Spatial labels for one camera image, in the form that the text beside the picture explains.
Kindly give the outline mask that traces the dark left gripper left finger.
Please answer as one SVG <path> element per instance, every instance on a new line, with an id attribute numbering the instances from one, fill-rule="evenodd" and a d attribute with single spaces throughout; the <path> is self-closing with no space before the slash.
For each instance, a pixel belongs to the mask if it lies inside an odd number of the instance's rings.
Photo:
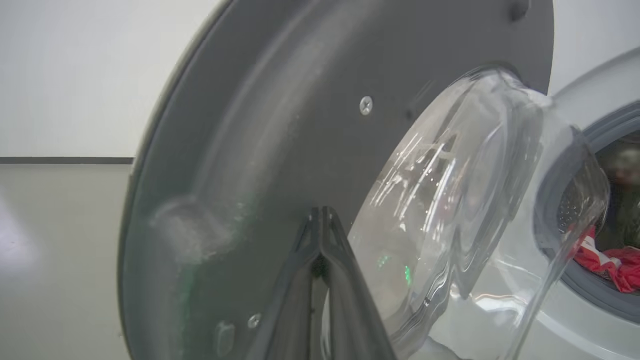
<path id="1" fill-rule="evenodd" d="M 247 360 L 309 360 L 314 262 L 320 255 L 320 210 L 304 218 L 283 263 Z"/>

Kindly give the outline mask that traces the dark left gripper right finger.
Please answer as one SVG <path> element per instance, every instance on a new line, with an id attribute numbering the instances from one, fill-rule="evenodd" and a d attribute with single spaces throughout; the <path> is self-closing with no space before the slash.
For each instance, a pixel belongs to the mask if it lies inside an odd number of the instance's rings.
<path id="1" fill-rule="evenodd" d="M 338 212 L 325 206 L 321 215 L 331 360 L 397 360 Z"/>

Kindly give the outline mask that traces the washing machine door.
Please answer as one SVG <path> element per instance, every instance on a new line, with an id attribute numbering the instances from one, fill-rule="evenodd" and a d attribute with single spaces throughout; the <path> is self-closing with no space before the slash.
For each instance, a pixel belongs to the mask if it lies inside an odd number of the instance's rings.
<path id="1" fill-rule="evenodd" d="M 248 360 L 311 209 L 336 210 L 397 360 L 516 360 L 606 209 L 547 95 L 553 0 L 225 0 L 134 162 L 118 254 L 131 360 Z M 586 204 L 534 230 L 562 153 Z M 313 264 L 309 360 L 332 360 Z"/>

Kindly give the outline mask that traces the red and white garment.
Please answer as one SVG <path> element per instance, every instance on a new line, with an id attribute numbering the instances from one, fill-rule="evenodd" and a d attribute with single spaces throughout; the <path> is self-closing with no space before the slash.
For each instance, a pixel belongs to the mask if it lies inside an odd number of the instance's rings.
<path id="1" fill-rule="evenodd" d="M 610 280 L 617 291 L 630 294 L 640 291 L 640 248 L 624 246 L 600 251 L 595 245 L 595 227 L 580 238 L 573 259 L 582 268 Z"/>

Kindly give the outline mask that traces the white front-load washing machine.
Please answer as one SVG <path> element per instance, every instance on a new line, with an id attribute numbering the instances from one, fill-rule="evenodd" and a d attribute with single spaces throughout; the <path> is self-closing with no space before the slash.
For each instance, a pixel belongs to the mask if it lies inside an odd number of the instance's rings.
<path id="1" fill-rule="evenodd" d="M 585 132 L 596 121 L 635 101 L 640 101 L 640 44 L 606 54 L 580 50 L 557 51 L 551 66 L 549 94 L 560 111 Z M 640 152 L 623 150 L 615 157 L 619 166 L 614 180 L 622 186 L 640 185 Z M 617 215 L 622 225 L 631 216 Z M 615 239 L 624 244 L 622 233 Z M 598 248 L 601 235 L 595 237 Z M 614 316 L 581 298 L 558 281 L 535 317 L 519 360 L 640 360 L 640 324 Z"/>

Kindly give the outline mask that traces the grey rubber door gasket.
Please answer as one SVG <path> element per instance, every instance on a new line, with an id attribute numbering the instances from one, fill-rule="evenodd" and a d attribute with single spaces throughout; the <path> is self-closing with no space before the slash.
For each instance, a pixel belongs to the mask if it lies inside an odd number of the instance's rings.
<path id="1" fill-rule="evenodd" d="M 606 172 L 606 187 L 609 199 L 606 208 L 595 221 L 595 231 L 601 235 L 597 243 L 600 249 L 613 249 L 622 244 L 617 236 L 622 234 L 622 225 L 614 224 L 616 216 L 628 216 L 626 206 L 633 199 L 640 202 L 640 185 L 624 187 L 614 180 L 613 171 L 618 170 L 616 157 L 622 151 L 640 152 L 640 100 L 611 112 L 588 126 L 583 133 L 599 166 Z M 576 149 L 563 152 L 542 178 L 535 198 L 538 215 L 534 230 L 542 233 L 538 248 L 547 258 L 554 256 L 562 237 L 569 231 L 576 218 L 585 210 L 586 187 L 579 180 L 585 171 L 571 159 Z M 640 324 L 640 291 L 624 294 L 615 289 L 608 279 L 590 275 L 587 269 L 572 260 L 560 278 L 564 285 L 579 297 L 597 308 L 626 321 Z"/>

